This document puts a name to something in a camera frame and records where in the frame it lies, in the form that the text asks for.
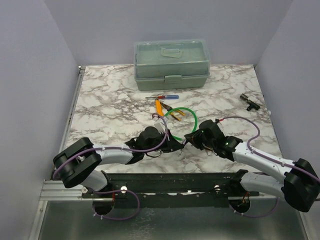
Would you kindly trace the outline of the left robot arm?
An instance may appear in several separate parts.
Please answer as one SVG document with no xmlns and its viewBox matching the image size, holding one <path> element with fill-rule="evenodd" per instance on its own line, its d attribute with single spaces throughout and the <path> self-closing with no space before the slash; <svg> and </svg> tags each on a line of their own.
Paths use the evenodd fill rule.
<svg viewBox="0 0 320 240">
<path fill-rule="evenodd" d="M 169 130 L 160 132 L 148 126 L 138 137 L 121 146 L 96 145 L 88 137 L 82 137 L 53 158 L 53 179 L 61 179 L 65 188 L 82 185 L 101 198 L 107 197 L 111 185 L 106 174 L 97 171 L 99 165 L 132 165 L 150 152 L 172 153 L 184 148 Z"/>
</svg>

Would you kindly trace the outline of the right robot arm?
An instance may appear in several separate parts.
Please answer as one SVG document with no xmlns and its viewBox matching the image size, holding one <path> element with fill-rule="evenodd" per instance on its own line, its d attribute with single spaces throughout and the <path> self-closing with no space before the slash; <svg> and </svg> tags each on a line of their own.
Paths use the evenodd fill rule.
<svg viewBox="0 0 320 240">
<path fill-rule="evenodd" d="M 217 121 L 206 120 L 198 130 L 184 137 L 199 150 L 210 150 L 223 159 L 262 172 L 241 172 L 230 183 L 230 191 L 236 196 L 245 192 L 265 193 L 284 199 L 294 209 L 306 213 L 320 194 L 320 179 L 307 160 L 276 157 L 251 147 L 238 137 L 224 135 Z"/>
</svg>

